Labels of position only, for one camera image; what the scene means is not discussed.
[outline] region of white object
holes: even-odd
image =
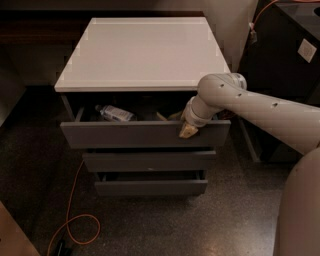
[[[229,73],[206,18],[94,18],[57,92],[188,91]]]
[[[104,106],[99,112],[108,121],[127,122],[137,120],[134,114],[111,105]]]
[[[298,49],[298,53],[309,63],[311,62],[316,51],[317,48],[310,44],[306,39],[302,40],[301,45]]]

